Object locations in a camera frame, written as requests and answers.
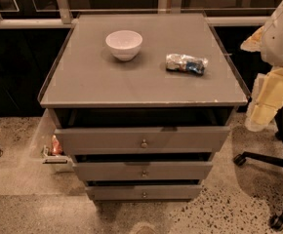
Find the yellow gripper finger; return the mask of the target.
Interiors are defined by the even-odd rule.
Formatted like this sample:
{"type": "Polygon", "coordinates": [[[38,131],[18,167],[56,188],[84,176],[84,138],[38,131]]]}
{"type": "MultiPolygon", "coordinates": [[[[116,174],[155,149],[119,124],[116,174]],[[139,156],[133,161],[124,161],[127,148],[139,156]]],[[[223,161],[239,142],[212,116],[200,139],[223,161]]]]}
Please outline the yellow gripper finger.
{"type": "Polygon", "coordinates": [[[247,112],[245,127],[259,132],[268,126],[283,106],[283,67],[273,67],[267,74],[255,79],[247,112]]]}
{"type": "Polygon", "coordinates": [[[242,42],[240,49],[246,52],[259,52],[262,44],[263,27],[257,29],[250,37],[242,42]]]}

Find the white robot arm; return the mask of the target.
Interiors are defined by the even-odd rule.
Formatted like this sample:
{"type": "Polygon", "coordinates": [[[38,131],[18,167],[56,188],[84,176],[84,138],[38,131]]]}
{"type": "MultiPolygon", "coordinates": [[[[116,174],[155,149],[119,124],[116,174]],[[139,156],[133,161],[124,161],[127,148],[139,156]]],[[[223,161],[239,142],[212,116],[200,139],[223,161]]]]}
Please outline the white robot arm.
{"type": "Polygon", "coordinates": [[[247,52],[260,52],[272,68],[259,74],[252,91],[245,127],[252,132],[263,130],[283,107],[283,1],[266,21],[240,46],[247,52]]]}

